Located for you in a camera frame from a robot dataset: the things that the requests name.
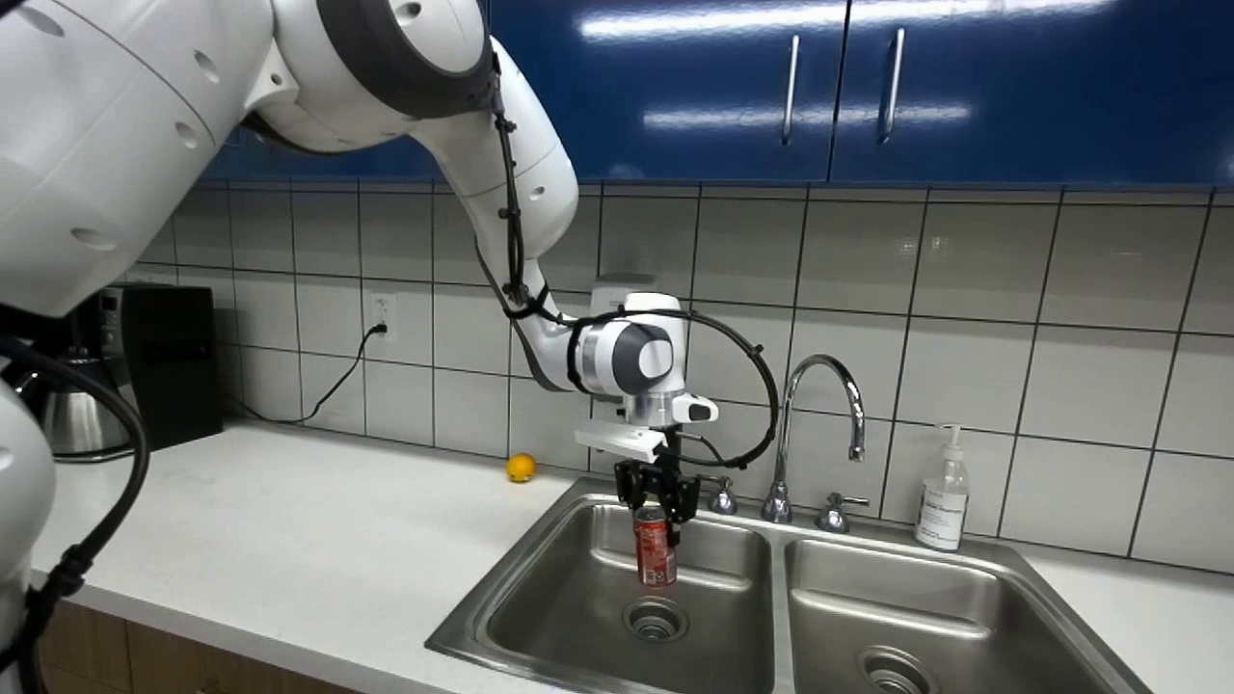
white tile wall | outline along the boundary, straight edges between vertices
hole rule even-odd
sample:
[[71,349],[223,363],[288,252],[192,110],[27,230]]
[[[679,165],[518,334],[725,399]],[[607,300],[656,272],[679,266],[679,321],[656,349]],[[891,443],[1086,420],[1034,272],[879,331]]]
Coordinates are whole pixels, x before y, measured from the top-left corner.
[[[567,308],[648,277],[766,348],[775,380],[841,353],[873,408],[844,461],[844,397],[811,374],[793,420],[797,503],[844,488],[909,525],[936,471],[935,420],[964,437],[969,533],[1229,566],[1234,214],[1220,192],[1062,189],[584,189],[544,257]],[[318,428],[454,449],[534,449],[610,473],[572,428],[610,406],[544,393],[442,189],[197,189],[131,277],[212,285],[234,399],[302,416],[386,321]],[[705,437],[763,437],[760,386],[691,326]],[[738,479],[756,503],[770,449]]]

faucet handle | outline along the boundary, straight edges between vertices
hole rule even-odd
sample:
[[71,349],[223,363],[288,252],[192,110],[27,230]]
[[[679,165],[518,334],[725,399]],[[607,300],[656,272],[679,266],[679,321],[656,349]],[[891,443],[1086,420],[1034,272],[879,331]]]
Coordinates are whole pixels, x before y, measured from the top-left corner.
[[712,479],[723,488],[705,501],[705,509],[732,518],[738,511],[738,497],[732,497],[732,479]]
[[844,509],[868,509],[868,497],[844,497],[844,492],[827,492],[820,511],[817,511],[817,528],[827,533],[850,533],[850,511]]

soap dispenser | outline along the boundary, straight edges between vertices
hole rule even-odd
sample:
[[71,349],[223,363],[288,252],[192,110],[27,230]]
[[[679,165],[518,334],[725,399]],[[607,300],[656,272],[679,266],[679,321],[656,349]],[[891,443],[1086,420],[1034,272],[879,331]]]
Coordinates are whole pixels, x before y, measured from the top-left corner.
[[953,424],[949,447],[942,456],[942,473],[926,479],[917,538],[942,551],[957,551],[969,518],[969,471],[959,449],[959,424]]

cabinet handle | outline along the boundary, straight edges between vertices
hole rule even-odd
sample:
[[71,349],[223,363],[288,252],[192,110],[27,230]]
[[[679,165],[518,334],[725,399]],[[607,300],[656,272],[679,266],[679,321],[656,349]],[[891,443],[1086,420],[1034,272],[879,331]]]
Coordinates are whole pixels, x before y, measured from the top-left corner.
[[797,64],[801,64],[801,33],[786,43],[786,86],[784,86],[784,122],[779,142],[793,136],[793,110],[797,110]]
[[909,43],[909,30],[900,28],[891,39],[891,77],[887,77],[887,99],[885,99],[885,122],[879,122],[879,142],[891,142],[895,117],[900,117],[900,81],[904,81],[904,51]]

sink basin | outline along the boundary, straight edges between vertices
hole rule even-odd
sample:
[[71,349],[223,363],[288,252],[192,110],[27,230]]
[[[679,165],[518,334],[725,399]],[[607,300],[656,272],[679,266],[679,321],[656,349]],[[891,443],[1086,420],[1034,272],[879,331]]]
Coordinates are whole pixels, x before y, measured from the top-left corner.
[[1119,691],[1075,631],[1002,564],[786,543],[797,691],[1045,694]]
[[679,581],[633,575],[630,509],[580,480],[427,649],[567,691],[1103,694],[1146,685],[995,543],[702,511]]

